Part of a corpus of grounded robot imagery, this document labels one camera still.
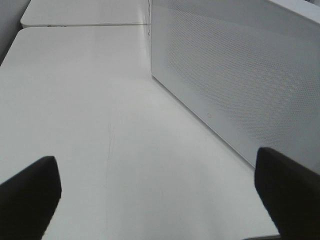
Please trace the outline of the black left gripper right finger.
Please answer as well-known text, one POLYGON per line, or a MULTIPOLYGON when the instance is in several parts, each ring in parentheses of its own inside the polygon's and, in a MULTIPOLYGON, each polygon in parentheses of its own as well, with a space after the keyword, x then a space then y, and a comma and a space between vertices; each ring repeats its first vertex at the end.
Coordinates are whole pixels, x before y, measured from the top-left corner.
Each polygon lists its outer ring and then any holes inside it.
POLYGON ((257 151, 255 189, 283 240, 320 238, 320 176, 270 147, 257 151))

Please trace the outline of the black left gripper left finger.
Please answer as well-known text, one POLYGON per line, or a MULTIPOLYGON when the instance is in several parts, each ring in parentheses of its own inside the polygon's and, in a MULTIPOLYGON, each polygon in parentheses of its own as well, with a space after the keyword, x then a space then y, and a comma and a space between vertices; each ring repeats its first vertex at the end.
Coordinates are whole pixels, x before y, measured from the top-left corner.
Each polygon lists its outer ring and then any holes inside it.
POLYGON ((58 164, 44 156, 0 185, 0 238, 40 240, 62 195, 58 164))

